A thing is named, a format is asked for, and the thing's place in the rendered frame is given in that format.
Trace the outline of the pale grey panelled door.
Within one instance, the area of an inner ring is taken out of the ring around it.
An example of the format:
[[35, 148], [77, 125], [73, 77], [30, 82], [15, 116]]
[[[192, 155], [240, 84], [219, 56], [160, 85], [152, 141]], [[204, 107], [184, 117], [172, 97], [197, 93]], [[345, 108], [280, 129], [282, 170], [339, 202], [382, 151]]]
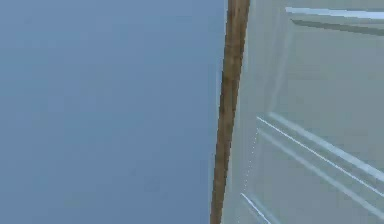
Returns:
[[384, 0], [250, 0], [221, 224], [384, 224]]

